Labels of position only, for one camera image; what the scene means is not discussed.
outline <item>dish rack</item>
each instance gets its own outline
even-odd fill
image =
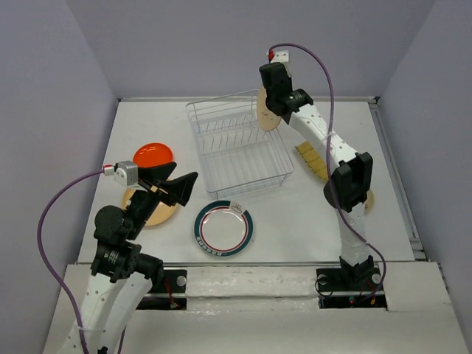
[[[279,131],[259,128],[257,95],[246,91],[186,106],[212,199],[279,186],[294,171]]]

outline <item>orange bowl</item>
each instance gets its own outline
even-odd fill
[[[174,161],[172,150],[160,142],[151,142],[141,147],[133,157],[138,167],[154,167]]]

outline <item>beige plate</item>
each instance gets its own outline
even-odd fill
[[[263,131],[272,131],[277,128],[282,118],[269,111],[266,106],[266,98],[266,89],[261,85],[259,88],[259,96],[257,96],[257,119]]]
[[[134,194],[134,190],[127,189],[123,195],[122,208],[126,208],[126,203],[130,200],[131,196]],[[146,226],[155,226],[159,225],[166,221],[172,214],[177,210],[177,204],[174,206],[167,206],[164,203],[159,203],[154,213],[150,216],[149,220],[146,223]]]

